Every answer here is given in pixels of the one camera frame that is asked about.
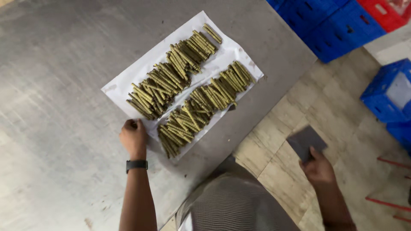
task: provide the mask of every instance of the white paper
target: white paper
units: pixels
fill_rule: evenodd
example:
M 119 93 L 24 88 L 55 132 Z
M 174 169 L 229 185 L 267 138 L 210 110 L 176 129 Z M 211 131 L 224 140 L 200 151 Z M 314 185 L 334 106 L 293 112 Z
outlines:
M 203 25 L 207 23 L 210 27 L 222 38 L 222 44 L 218 44 L 204 29 Z M 128 93 L 133 91 L 131 83 L 138 84 L 148 78 L 147 72 L 150 72 L 153 65 L 158 62 L 167 62 L 166 52 L 170 50 L 170 44 L 178 43 L 180 40 L 188 39 L 192 36 L 192 31 L 201 31 L 209 38 L 218 51 L 211 55 L 210 58 L 200 64 L 202 74 L 191 76 L 191 85 L 185 88 L 182 93 L 174 97 L 174 102 L 168 107 L 167 111 L 158 120 L 146 120 L 144 117 L 131 107 L 126 100 L 129 99 Z M 177 107 L 183 105 L 184 100 L 189 99 L 189 94 L 198 86 L 210 83 L 211 78 L 218 78 L 219 73 L 227 69 L 227 66 L 233 61 L 239 61 L 250 72 L 254 79 L 258 80 L 263 77 L 262 71 L 255 65 L 247 53 L 235 41 L 227 37 L 205 14 L 204 11 L 198 13 L 176 31 L 171 33 L 167 38 L 153 47 L 150 51 L 144 54 L 139 60 L 121 72 L 117 77 L 106 84 L 101 90 L 129 117 L 136 119 L 141 118 L 149 136 L 159 141 L 157 135 L 157 126 L 166 123 L 166 119 L 170 112 Z M 245 92 L 237 94 L 236 100 L 239 100 L 253 86 L 251 84 Z M 217 111 L 212 117 L 210 123 L 204 127 L 202 131 L 195 135 L 194 140 L 183 147 L 181 154 L 176 158 L 172 158 L 173 162 L 178 161 L 214 124 L 228 111 L 228 108 L 223 111 Z

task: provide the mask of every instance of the hand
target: hand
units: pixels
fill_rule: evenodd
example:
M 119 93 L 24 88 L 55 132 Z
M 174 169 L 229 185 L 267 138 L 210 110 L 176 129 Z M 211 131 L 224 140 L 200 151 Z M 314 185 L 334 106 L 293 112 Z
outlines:
M 316 188 L 321 185 L 336 184 L 334 169 L 327 158 L 317 152 L 314 147 L 310 147 L 310 152 L 314 160 L 306 164 L 300 160 L 300 167 L 312 186 Z
M 119 137 L 121 144 L 130 154 L 130 160 L 145 160 L 147 133 L 140 119 L 137 120 L 137 127 L 133 120 L 127 120 Z

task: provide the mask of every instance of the red metal rod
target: red metal rod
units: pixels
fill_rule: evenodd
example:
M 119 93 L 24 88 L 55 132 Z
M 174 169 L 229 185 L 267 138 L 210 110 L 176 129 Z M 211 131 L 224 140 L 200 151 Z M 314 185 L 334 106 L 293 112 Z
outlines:
M 411 220 L 410 220 L 410 219 L 403 218 L 403 217 L 399 217 L 399 216 L 397 216 L 397 215 L 394 215 L 393 218 L 411 223 Z
M 392 160 L 383 159 L 381 157 L 377 157 L 377 160 L 383 161 L 383 162 L 386 162 L 386 163 L 389 163 L 389 164 L 393 164 L 393 165 L 396 165 L 398 167 L 411 169 L 411 166 L 409 166 L 409 165 L 401 164 L 401 163 L 398 163 L 398 162 L 395 162 L 395 161 L 392 161 Z
M 402 209 L 402 210 L 411 212 L 411 207 L 399 206 L 399 205 L 396 205 L 396 204 L 393 204 L 393 203 L 384 202 L 384 201 L 380 201 L 380 200 L 373 199 L 373 198 L 369 198 L 369 197 L 366 197 L 365 199 L 366 199 L 367 201 L 372 201 L 372 202 L 375 202 L 375 203 L 377 203 L 377 204 L 381 204 L 381 205 L 385 205 L 385 206 L 390 206 L 390 207 L 393 207 L 393 208 L 398 208 L 398 209 Z

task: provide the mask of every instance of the dark card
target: dark card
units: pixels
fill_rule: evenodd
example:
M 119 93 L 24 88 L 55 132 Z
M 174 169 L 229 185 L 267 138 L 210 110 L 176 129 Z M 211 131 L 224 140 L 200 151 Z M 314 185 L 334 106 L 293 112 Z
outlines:
M 322 152 L 327 147 L 324 140 L 321 139 L 310 125 L 289 136 L 287 142 L 294 149 L 303 163 L 312 159 L 309 151 L 310 146 L 313 146 L 318 152 Z

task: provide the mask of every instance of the black wristwatch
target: black wristwatch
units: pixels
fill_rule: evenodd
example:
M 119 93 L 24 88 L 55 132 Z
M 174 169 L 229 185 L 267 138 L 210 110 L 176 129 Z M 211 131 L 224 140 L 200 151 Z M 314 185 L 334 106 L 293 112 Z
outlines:
M 148 169 L 148 162 L 146 160 L 133 160 L 133 161 L 126 161 L 126 173 L 130 169 L 136 169 L 136 168 L 145 168 Z

